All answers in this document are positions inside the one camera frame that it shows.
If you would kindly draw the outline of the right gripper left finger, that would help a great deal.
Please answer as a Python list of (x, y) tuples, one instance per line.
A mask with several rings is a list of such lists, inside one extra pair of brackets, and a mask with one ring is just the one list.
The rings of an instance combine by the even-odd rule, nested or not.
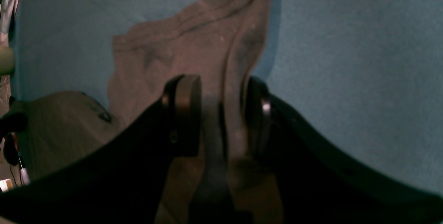
[(16, 224), (152, 224), (173, 159), (198, 155), (200, 123), (200, 76), (176, 76), (98, 151), (1, 194), (1, 217)]

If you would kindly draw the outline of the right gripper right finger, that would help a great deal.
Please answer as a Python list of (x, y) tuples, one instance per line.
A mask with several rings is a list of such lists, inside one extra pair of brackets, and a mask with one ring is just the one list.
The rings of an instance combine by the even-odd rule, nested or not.
[(245, 119), (253, 158), (274, 172), (285, 224), (439, 224), (442, 197), (360, 163), (252, 76)]

